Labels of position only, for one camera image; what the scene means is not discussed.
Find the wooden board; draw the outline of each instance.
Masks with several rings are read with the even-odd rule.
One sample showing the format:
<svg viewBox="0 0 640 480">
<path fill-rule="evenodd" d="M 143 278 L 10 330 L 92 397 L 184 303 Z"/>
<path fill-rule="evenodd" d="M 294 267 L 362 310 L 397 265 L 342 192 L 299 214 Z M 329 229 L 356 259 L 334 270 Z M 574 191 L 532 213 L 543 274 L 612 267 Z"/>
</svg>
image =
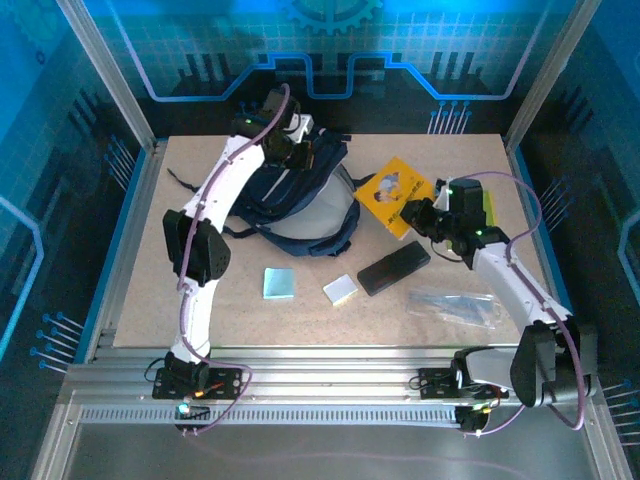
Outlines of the wooden board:
<svg viewBox="0 0 640 480">
<path fill-rule="evenodd" d="M 171 137 L 158 178 L 114 344 L 118 347 L 169 347 L 178 330 L 180 298 L 177 278 L 167 258 L 162 216 L 180 209 L 191 192 L 166 172 L 199 185 L 217 161 L 226 137 Z M 498 135 L 354 135 L 344 160 L 355 178 L 373 173 L 397 155 L 433 182 L 484 170 L 510 173 Z M 527 224 L 515 186 L 506 179 L 487 178 L 483 187 L 494 197 L 497 223 L 507 235 Z M 235 219 L 231 226 L 242 228 Z M 518 332 L 507 319 L 493 330 L 423 318 L 406 312 L 408 292 L 416 286 L 437 286 L 490 293 L 487 285 L 463 264 L 432 255 L 431 263 L 383 293 L 368 297 L 360 289 L 333 307 L 322 287 L 364 267 L 400 246 L 426 239 L 412 232 L 398 242 L 365 209 L 352 237 L 353 247 L 338 258 L 294 258 L 258 235 L 234 240 L 229 270 L 221 280 L 211 315 L 213 345 L 484 345 L 517 342 Z M 533 275 L 543 281 L 531 239 L 516 248 Z M 264 300 L 264 269 L 293 268 L 296 296 Z"/>
</svg>

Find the yellow book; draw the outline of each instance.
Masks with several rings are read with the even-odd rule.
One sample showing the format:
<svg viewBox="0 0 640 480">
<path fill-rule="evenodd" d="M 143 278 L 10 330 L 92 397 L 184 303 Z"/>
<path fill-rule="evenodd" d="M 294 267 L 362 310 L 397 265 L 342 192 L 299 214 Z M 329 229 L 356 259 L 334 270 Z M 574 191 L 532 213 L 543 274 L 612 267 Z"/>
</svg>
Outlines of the yellow book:
<svg viewBox="0 0 640 480">
<path fill-rule="evenodd" d="M 434 200 L 435 193 L 433 184 L 398 157 L 393 157 L 354 195 L 387 230 L 402 240 L 411 230 L 409 224 L 400 218 L 404 205 L 426 197 Z"/>
</svg>

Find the plastic bag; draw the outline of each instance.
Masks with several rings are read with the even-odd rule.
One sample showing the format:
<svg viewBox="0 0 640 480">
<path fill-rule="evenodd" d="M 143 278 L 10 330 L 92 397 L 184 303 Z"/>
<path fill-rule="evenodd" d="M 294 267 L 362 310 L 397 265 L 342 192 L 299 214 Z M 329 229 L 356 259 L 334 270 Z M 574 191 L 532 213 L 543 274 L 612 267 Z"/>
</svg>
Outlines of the plastic bag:
<svg viewBox="0 0 640 480">
<path fill-rule="evenodd" d="M 494 329 L 505 311 L 493 295 L 421 287 L 409 292 L 407 312 L 421 317 Z"/>
</svg>

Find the white eraser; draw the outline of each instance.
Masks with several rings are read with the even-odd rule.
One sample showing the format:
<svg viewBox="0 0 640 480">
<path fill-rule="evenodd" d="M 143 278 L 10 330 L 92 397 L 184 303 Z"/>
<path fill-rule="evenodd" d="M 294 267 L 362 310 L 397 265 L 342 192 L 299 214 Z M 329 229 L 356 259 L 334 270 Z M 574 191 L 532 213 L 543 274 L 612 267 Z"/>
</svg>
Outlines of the white eraser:
<svg viewBox="0 0 640 480">
<path fill-rule="evenodd" d="M 322 289 L 334 306 L 358 291 L 358 287 L 347 274 L 325 285 Z"/>
</svg>

